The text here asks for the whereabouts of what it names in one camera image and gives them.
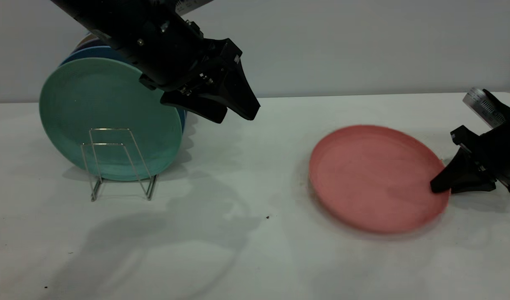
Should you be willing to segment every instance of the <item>stack of plates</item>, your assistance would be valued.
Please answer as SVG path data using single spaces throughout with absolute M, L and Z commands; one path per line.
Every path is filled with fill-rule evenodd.
M 173 162 L 181 144 L 186 111 L 160 104 L 161 90 L 150 91 L 142 72 L 88 34 L 49 76 L 40 95 L 40 118 L 51 142 L 68 160 L 111 180 L 136 180 L 123 147 L 90 147 L 91 128 L 129 128 L 151 175 Z M 93 131 L 95 143 L 123 143 L 140 178 L 148 178 L 128 131 Z

